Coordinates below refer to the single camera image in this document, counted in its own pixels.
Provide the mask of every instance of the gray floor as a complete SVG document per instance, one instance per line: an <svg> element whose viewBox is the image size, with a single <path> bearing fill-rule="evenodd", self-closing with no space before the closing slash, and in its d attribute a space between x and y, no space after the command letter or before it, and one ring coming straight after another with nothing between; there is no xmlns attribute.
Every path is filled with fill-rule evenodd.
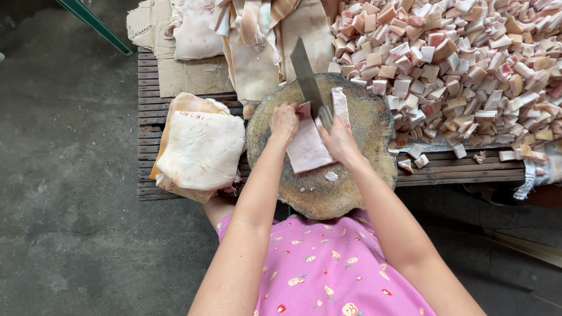
<svg viewBox="0 0 562 316"><path fill-rule="evenodd" d="M85 2L126 37L135 1ZM136 57L57 8L22 18L0 52L0 315L185 315L218 242L199 204L136 199ZM458 186L397 193L416 215L562 248L560 210L496 207ZM488 315L562 315L527 294L560 293L560 269L425 228Z"/></svg>

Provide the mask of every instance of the knife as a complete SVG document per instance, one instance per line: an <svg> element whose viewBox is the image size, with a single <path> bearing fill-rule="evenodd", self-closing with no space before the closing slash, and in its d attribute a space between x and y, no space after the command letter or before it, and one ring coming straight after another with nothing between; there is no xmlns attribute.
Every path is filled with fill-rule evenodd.
<svg viewBox="0 0 562 316"><path fill-rule="evenodd" d="M294 73L297 75L298 84L301 86L302 96L304 96L305 101L310 102L312 119L320 118L322 126L330 132L333 121L332 112L322 100L302 37L298 38L297 45L291 54L291 62L293 63Z"/></svg>

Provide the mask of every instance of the round wooden chopping block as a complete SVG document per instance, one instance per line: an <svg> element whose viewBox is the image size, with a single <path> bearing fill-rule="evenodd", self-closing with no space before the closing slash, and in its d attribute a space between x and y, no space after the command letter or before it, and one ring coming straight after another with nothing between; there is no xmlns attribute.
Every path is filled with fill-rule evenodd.
<svg viewBox="0 0 562 316"><path fill-rule="evenodd" d="M388 153L388 142L391 139L394 120L388 107L377 95L338 75L316 74L315 79L322 99L330 109L332 109L332 88L343 88L343 93L347 97L351 130L361 153L394 189L397 169L394 158ZM297 81L276 89L265 97L250 120L246 129L246 143L251 169L271 135L269 119L273 108L284 101L304 103L301 87ZM328 171L335 172L339 177L338 180L335 182L326 180L324 176ZM301 188L305 188L306 191L301 193ZM351 173L342 164L327 165L295 174L288 155L285 155L283 161L278 197L310 219L336 218L356 207L365 207Z"/></svg>

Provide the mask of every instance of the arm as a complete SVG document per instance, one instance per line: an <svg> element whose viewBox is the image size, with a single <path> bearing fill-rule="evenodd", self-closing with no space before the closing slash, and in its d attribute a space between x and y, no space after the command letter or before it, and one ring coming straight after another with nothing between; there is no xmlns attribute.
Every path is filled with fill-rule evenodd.
<svg viewBox="0 0 562 316"><path fill-rule="evenodd" d="M386 260L426 299L437 315L485 315L406 206L369 161L338 118L330 134L320 129L328 152L353 175Z"/></svg>
<svg viewBox="0 0 562 316"><path fill-rule="evenodd" d="M287 146L298 130L297 103L276 107L271 137L226 228L188 315L252 315L268 253Z"/></svg>

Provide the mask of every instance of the pink floral shirt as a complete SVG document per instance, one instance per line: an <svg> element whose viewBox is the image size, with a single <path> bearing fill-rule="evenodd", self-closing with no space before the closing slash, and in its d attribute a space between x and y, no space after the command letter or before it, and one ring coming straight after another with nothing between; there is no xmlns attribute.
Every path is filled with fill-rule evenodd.
<svg viewBox="0 0 562 316"><path fill-rule="evenodd" d="M219 241L230 221L217 225ZM328 221L291 215L271 226L254 316L435 315L384 259L367 212Z"/></svg>

